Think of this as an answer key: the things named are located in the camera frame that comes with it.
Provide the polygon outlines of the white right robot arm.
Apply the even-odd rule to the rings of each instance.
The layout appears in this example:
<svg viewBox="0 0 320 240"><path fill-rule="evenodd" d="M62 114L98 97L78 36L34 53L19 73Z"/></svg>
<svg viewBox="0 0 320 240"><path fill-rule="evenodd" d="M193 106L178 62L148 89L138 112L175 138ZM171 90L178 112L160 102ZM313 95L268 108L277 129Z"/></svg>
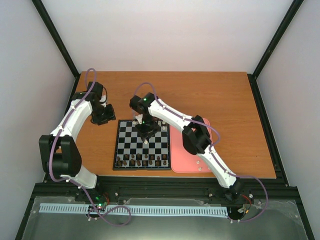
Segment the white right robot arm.
<svg viewBox="0 0 320 240"><path fill-rule="evenodd" d="M228 202L237 200L244 184L215 150L208 131L210 126L205 124L201 116L183 114L151 92L142 98L134 95L129 107L138 113L133 119L143 142L147 142L160 130L159 120L166 122L181 133L184 149L189 154L200 157L213 172L219 185L224 188L224 198Z"/></svg>

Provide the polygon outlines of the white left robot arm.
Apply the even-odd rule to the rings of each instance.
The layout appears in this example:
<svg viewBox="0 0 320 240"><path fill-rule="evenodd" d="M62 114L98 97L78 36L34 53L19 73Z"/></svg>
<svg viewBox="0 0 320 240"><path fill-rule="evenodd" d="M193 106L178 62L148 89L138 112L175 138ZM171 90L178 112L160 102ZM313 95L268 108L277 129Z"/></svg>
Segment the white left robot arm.
<svg viewBox="0 0 320 240"><path fill-rule="evenodd" d="M83 166L76 140L88 117L98 126L116 119L113 106L106 104L108 95L103 94L104 91L106 88L102 84L90 81L86 91L72 96L59 125L38 141L44 172L55 182L71 181L79 188L86 188L86 195L95 202L103 198L104 188L97 184L97 175Z"/></svg>

